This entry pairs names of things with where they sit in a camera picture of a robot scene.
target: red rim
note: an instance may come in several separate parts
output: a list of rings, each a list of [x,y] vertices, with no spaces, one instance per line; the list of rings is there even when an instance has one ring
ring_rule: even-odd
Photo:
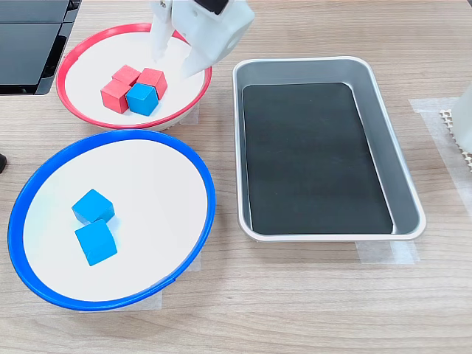
[[[159,120],[155,120],[153,122],[135,124],[135,125],[115,125],[109,124],[104,122],[98,122],[90,117],[87,117],[85,114],[81,113],[75,106],[71,103],[69,97],[66,93],[66,76],[67,72],[70,70],[71,66],[77,61],[77,59],[91,46],[97,44],[100,41],[103,41],[106,38],[113,37],[114,35],[121,35],[123,33],[129,32],[150,32],[150,24],[125,24],[122,26],[112,27],[109,29],[105,29],[102,32],[98,32],[97,34],[85,39],[82,43],[77,45],[66,57],[64,58],[60,68],[58,70],[58,78],[57,78],[57,90],[58,95],[62,103],[69,109],[75,116],[85,120],[94,125],[99,125],[100,127],[104,128],[111,128],[111,129],[129,129],[129,128],[149,128],[156,125],[164,124],[169,122],[172,119],[177,118],[181,114],[190,110],[205,94],[208,89],[208,86],[212,80],[212,68],[209,67],[205,70],[205,78],[204,84],[198,93],[197,97],[189,103],[187,106],[182,108],[180,111],[171,114],[165,118],[161,118]],[[185,39],[178,33],[174,32],[173,37],[180,39],[181,41],[185,41]]]

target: blue cube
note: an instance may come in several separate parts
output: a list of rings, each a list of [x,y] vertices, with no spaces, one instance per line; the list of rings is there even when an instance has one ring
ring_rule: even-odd
[[[85,194],[72,210],[75,217],[84,225],[100,219],[108,222],[115,215],[113,204],[96,190],[90,190]]]
[[[75,234],[90,266],[117,253],[117,245],[104,220],[100,219],[84,226],[82,229],[78,229]]]
[[[159,104],[156,89],[142,83],[135,83],[126,94],[130,111],[143,116],[150,116]]]

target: blue rim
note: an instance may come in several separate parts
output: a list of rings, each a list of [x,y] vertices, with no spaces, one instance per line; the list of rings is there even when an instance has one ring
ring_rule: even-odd
[[[170,146],[185,155],[195,165],[204,181],[206,196],[208,199],[206,220],[200,238],[187,259],[174,272],[139,293],[121,299],[100,302],[76,300],[60,295],[48,288],[39,280],[35,272],[31,269],[24,252],[23,229],[30,204],[43,183],[63,164],[72,160],[74,157],[77,157],[86,151],[98,148],[99,146],[131,139],[151,140]],[[176,278],[182,274],[195,257],[197,257],[198,253],[207,241],[208,234],[215,218],[215,212],[216,194],[212,177],[204,161],[190,146],[171,136],[155,131],[128,129],[100,133],[80,140],[79,142],[75,142],[56,153],[52,158],[39,167],[24,185],[16,199],[15,205],[13,206],[10,222],[8,224],[8,249],[10,252],[10,259],[13,267],[15,267],[16,273],[18,273],[18,276],[23,280],[26,286],[34,293],[54,305],[81,311],[99,311],[121,308],[143,300],[176,281]]]

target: tray rim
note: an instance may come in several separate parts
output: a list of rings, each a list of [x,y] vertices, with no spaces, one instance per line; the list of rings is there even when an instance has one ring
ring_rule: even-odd
[[[395,152],[400,162],[401,170],[408,184],[409,191],[413,198],[414,204],[418,211],[419,222],[415,229],[407,234],[306,234],[306,235],[263,235],[252,230],[244,218],[244,205],[243,205],[243,181],[242,181],[242,161],[241,161],[241,149],[240,149],[240,131],[239,126],[239,97],[237,91],[237,73],[241,68],[252,63],[276,63],[276,62],[302,62],[302,61],[335,61],[335,60],[351,60],[360,63],[369,72],[369,77],[375,90],[375,96],[381,107],[383,116],[386,118],[386,126],[392,140]],[[237,220],[241,229],[252,239],[259,242],[356,242],[356,241],[373,241],[373,240],[384,240],[384,241],[408,241],[414,240],[421,236],[426,229],[426,214],[423,206],[420,202],[420,197],[417,194],[414,186],[413,178],[409,172],[408,165],[406,164],[405,157],[400,147],[400,143],[393,130],[392,122],[390,121],[388,112],[384,100],[381,96],[380,89],[378,87],[377,80],[375,79],[374,72],[371,66],[363,59],[343,55],[336,57],[322,57],[322,58],[260,58],[260,59],[248,59],[238,63],[232,72],[232,86],[233,86],[233,103],[235,111],[235,164],[236,164],[236,182],[237,182]]]
[[[63,62],[59,67],[58,75],[56,79],[56,90],[58,92],[59,99],[64,104],[64,106],[76,117],[86,121],[87,123],[91,123],[93,125],[97,125],[103,128],[110,128],[110,129],[143,129],[143,128],[159,127],[160,125],[170,122],[171,120],[181,116],[182,114],[185,114],[190,109],[192,109],[207,92],[209,84],[212,81],[212,73],[213,73],[212,67],[205,69],[204,84],[202,85],[201,90],[196,96],[196,98],[191,103],[183,107],[180,111],[177,111],[174,114],[171,114],[170,116],[167,116],[158,120],[154,120],[152,122],[139,123],[139,124],[133,124],[133,125],[118,125],[118,124],[100,122],[83,114],[70,101],[69,96],[67,95],[67,92],[66,92],[66,77],[72,65],[75,64],[75,62],[87,49],[97,44],[98,42],[103,41],[106,38],[110,38],[115,35],[131,33],[131,32],[150,32],[150,28],[151,28],[151,24],[149,23],[123,24],[120,26],[111,27],[88,37],[84,41],[80,42],[73,50],[71,50],[63,59]],[[187,43],[185,38],[182,37],[182,35],[178,33],[177,31],[175,31],[172,34],[172,36],[174,38],[180,39],[181,41]]]
[[[63,166],[68,161],[81,155],[82,153],[85,153],[86,151],[98,148],[100,146],[133,139],[150,140],[167,145],[186,156],[195,165],[195,168],[197,168],[204,182],[207,196],[206,219],[198,242],[196,243],[193,250],[189,253],[187,258],[172,273],[170,273],[164,279],[157,281],[149,288],[143,289],[142,291],[133,295],[126,296],[121,299],[112,299],[99,302],[77,300],[61,295],[41,282],[28,263],[28,259],[24,250],[23,231],[25,218],[27,216],[30,204],[35,197],[36,192],[39,190],[39,188],[41,188],[43,183],[59,167]],[[86,137],[85,139],[81,139],[78,142],[65,147],[53,157],[48,159],[36,170],[35,173],[33,173],[28,182],[20,191],[10,214],[7,232],[8,252],[10,253],[10,260],[13,264],[13,268],[23,283],[32,292],[47,302],[72,310],[111,310],[141,301],[175,282],[177,277],[179,277],[185,271],[185,269],[188,268],[188,266],[203,248],[211,231],[213,221],[215,219],[215,213],[216,191],[210,171],[201,157],[189,145],[185,144],[181,140],[178,140],[177,138],[168,136],[164,133],[159,133],[157,131],[140,129],[106,131],[104,133]]]

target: red cube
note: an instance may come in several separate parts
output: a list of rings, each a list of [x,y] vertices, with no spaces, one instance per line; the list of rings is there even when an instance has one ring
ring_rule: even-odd
[[[167,90],[167,81],[165,80],[164,72],[160,70],[144,69],[137,82],[154,87],[159,99],[164,96],[165,90]]]
[[[132,67],[125,65],[112,76],[115,80],[121,81],[125,85],[132,86],[138,80],[141,73]]]
[[[126,94],[131,90],[131,86],[113,79],[107,86],[102,88],[102,101],[106,108],[123,114],[128,110]]]

